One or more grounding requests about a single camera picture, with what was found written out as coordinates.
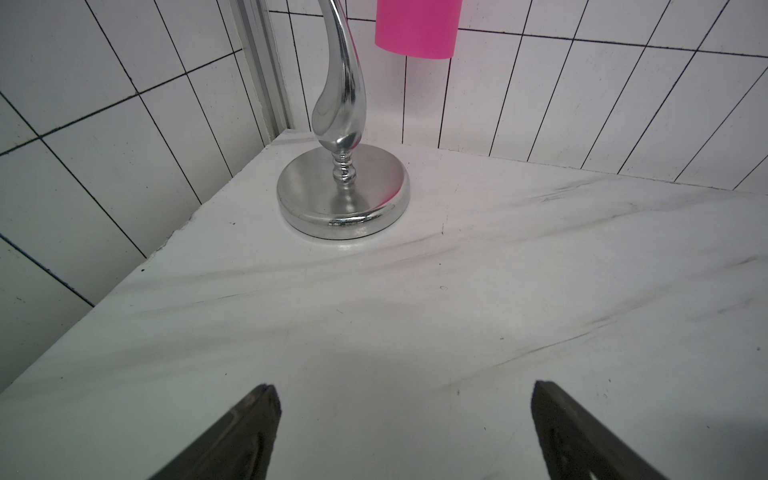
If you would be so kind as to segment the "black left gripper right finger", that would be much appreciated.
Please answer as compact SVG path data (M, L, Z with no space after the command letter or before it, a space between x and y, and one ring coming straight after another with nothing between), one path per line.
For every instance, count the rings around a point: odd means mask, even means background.
M664 477L555 382L536 381L530 406L550 478Z

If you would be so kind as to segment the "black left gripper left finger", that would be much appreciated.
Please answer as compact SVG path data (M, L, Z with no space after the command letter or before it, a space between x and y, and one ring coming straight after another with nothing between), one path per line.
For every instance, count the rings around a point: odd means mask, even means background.
M264 479L282 408L276 388L261 384L156 472L155 479Z

